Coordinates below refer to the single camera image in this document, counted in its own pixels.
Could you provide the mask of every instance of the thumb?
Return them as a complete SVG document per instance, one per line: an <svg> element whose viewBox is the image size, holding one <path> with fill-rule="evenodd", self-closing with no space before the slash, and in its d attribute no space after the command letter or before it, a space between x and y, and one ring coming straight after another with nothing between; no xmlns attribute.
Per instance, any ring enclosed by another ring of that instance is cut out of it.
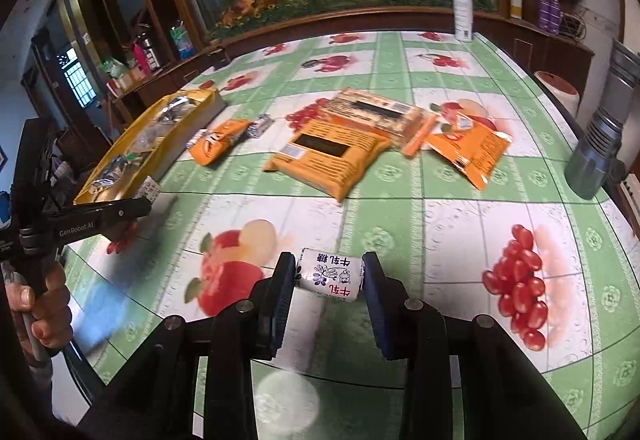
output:
<svg viewBox="0 0 640 440"><path fill-rule="evenodd" d="M9 308L14 312L25 312L31 310L36 301L33 289L27 285L18 285L11 283L5 286L6 299L9 302Z"/></svg>

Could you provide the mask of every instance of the white bottle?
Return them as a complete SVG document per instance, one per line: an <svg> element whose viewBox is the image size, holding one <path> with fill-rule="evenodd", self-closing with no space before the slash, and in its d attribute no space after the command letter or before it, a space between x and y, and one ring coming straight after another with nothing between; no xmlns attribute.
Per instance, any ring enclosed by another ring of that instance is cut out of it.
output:
<svg viewBox="0 0 640 440"><path fill-rule="evenodd" d="M474 0L453 0L453 16L456 39L459 42L470 42L473 37Z"/></svg>

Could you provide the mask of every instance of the purple bottle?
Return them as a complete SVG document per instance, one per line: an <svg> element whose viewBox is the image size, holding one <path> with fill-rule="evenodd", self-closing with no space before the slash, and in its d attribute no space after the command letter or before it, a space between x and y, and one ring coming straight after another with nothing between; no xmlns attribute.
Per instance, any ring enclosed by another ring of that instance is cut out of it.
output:
<svg viewBox="0 0 640 440"><path fill-rule="evenodd" d="M540 6L538 8L538 27L542 30L548 30L549 28L549 15L551 13L551 1L540 0Z"/></svg>
<svg viewBox="0 0 640 440"><path fill-rule="evenodd" d="M562 11L560 2L554 0L551 3L551 12L549 13L549 32L552 34L560 34L560 21L562 20Z"/></svg>

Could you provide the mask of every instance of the green leaf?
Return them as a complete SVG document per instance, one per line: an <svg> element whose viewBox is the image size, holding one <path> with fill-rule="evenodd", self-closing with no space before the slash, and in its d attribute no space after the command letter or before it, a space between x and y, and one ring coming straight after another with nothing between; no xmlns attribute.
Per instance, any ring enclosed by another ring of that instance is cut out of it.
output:
<svg viewBox="0 0 640 440"><path fill-rule="evenodd" d="M200 252L208 253L210 246L211 246L211 234L207 233L204 235L204 237L202 238L202 241L200 242Z"/></svg>
<svg viewBox="0 0 640 440"><path fill-rule="evenodd" d="M189 284L187 285L186 289L184 289L184 302L185 304L193 301L194 299L197 298L198 294L200 293L200 286L201 286L202 282L200 281L200 278L194 277Z"/></svg>

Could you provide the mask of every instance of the window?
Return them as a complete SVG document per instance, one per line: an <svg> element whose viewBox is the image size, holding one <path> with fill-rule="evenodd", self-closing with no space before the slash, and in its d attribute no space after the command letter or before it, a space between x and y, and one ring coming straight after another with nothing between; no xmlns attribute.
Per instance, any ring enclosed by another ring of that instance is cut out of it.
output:
<svg viewBox="0 0 640 440"><path fill-rule="evenodd" d="M58 56L58 62L65 73L66 82L74 91L80 106L84 108L94 99L95 92L82 69L82 64L78 61L75 49L72 47L66 51L66 54Z"/></svg>

